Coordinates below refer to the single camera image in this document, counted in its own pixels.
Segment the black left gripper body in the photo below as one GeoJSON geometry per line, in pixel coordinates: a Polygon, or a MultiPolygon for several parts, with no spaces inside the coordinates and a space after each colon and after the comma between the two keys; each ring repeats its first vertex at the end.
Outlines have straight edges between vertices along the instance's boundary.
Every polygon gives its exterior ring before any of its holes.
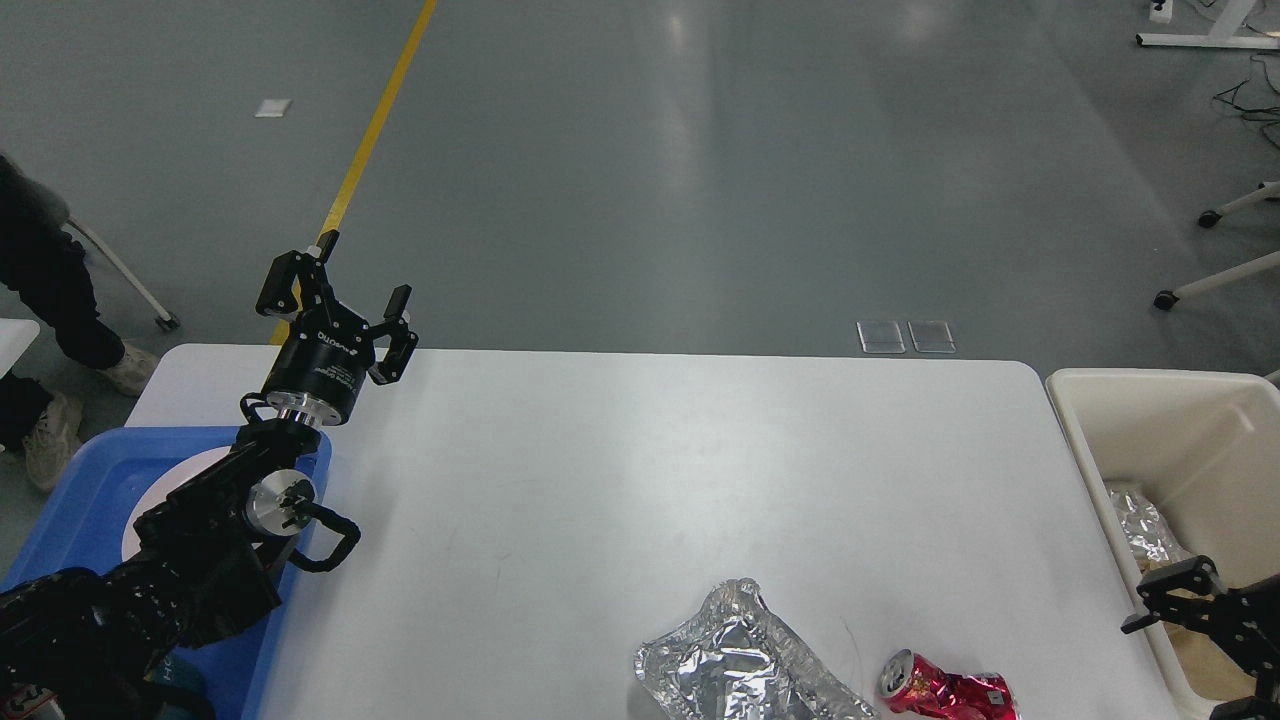
{"type": "Polygon", "coordinates": [[[273,364],[261,393],[279,406],[306,397],[321,404],[321,424],[346,424],[375,363],[369,323],[346,305],[302,311],[273,364]]]}

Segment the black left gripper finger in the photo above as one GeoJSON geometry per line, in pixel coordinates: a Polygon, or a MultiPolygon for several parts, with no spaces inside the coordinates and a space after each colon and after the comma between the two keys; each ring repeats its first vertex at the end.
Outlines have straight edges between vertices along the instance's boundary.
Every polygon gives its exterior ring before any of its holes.
{"type": "Polygon", "coordinates": [[[326,263],[339,237],[338,229],[324,231],[305,250],[276,256],[255,301],[255,311],[285,322],[301,322],[308,314],[329,322],[347,320],[351,310],[337,297],[326,274],[326,263]]]}
{"type": "Polygon", "coordinates": [[[419,336],[410,328],[410,319],[406,316],[411,295],[410,284],[394,287],[381,320],[362,329],[361,343],[367,347],[369,355],[367,375],[376,386],[399,382],[419,346],[419,336]],[[375,342],[379,340],[387,340],[388,346],[381,357],[376,359],[375,342]]]}

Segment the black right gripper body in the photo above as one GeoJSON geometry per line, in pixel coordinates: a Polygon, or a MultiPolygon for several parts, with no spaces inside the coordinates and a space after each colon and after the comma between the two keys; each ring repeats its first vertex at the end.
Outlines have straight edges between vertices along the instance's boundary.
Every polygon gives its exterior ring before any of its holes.
{"type": "Polygon", "coordinates": [[[1215,600],[1224,653],[1254,679],[1254,697],[1277,700],[1279,582],[1229,589],[1215,600]]]}

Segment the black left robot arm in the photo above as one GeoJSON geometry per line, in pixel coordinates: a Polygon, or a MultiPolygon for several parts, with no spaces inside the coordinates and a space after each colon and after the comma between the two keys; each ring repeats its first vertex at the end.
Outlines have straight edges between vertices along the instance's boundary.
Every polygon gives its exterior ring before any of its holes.
{"type": "Polygon", "coordinates": [[[360,542],[297,462],[349,420],[366,379],[402,378],[419,336],[407,284],[379,323],[337,297],[326,263],[338,238],[329,229],[273,260],[255,309],[287,320],[288,336],[241,400],[229,452],[134,521],[140,550],[104,574],[67,568],[4,592],[4,700],[37,719],[212,719],[202,691],[165,679],[172,652],[246,633],[280,606],[285,565],[332,571],[360,542]]]}

